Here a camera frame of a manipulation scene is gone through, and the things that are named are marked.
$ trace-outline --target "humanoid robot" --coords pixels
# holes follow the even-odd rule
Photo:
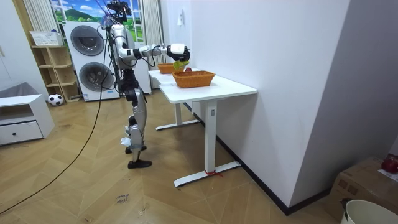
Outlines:
[[[184,44],[172,44],[167,47],[162,45],[147,45],[138,49],[134,48],[134,40],[131,33],[125,28],[123,22],[127,21],[126,15],[131,15],[127,3],[120,0],[111,1],[107,4],[108,9],[114,10],[114,14],[108,14],[101,21],[103,29],[106,29],[107,39],[111,46],[114,71],[117,77],[117,85],[121,93],[124,93],[126,99],[131,101],[133,115],[129,117],[128,130],[126,133],[130,137],[131,146],[126,148],[126,154],[132,153],[132,160],[127,165],[129,169],[149,167],[151,161],[139,159],[142,150],[146,149],[144,145],[144,130],[147,119],[146,99],[144,93],[139,87],[138,81],[134,75],[134,66],[141,58],[150,58],[158,55],[168,55],[175,61],[188,61],[190,52]]]

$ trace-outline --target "wicker basket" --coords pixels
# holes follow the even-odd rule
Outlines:
[[[166,63],[166,64],[158,64],[157,67],[160,70],[160,74],[171,74],[173,72],[182,72],[184,71],[184,67],[175,69],[172,63]]]
[[[181,88],[210,86],[211,80],[216,75],[207,71],[173,72],[175,82]]]

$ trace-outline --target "cardboard box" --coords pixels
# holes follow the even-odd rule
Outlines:
[[[372,157],[339,173],[325,210],[341,221],[343,207],[339,200],[351,198],[376,203],[398,215],[398,182],[378,172],[383,160]]]

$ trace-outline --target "landscape picture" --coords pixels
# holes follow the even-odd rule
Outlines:
[[[97,4],[95,0],[67,0],[62,1],[63,10],[65,11],[67,21],[78,21],[78,22],[100,22],[101,18],[105,15],[104,10],[107,10],[103,1],[99,1],[102,3],[101,7]],[[138,2],[137,0],[127,0],[129,3],[129,7],[133,10],[137,10]],[[63,16],[61,10],[56,10],[55,15],[59,22],[63,21]],[[134,17],[136,20],[136,24],[141,24],[139,12],[134,13]],[[132,24],[132,16],[127,16],[127,22],[123,24],[128,28],[131,35],[133,36],[134,41],[142,42],[142,40],[136,39],[136,33],[134,32],[134,26]],[[141,27],[137,27],[137,36],[142,38],[142,29]]]

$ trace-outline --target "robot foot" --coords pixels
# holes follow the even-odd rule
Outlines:
[[[141,148],[142,151],[144,151],[145,149],[147,149],[147,146],[143,146],[143,147]],[[131,154],[132,151],[130,150],[129,147],[126,147],[126,149],[124,150],[124,153],[126,153],[126,154]]]
[[[149,167],[152,165],[152,161],[142,161],[138,159],[136,162],[130,161],[129,164],[127,165],[127,168],[129,169],[135,169],[135,168],[145,168]]]

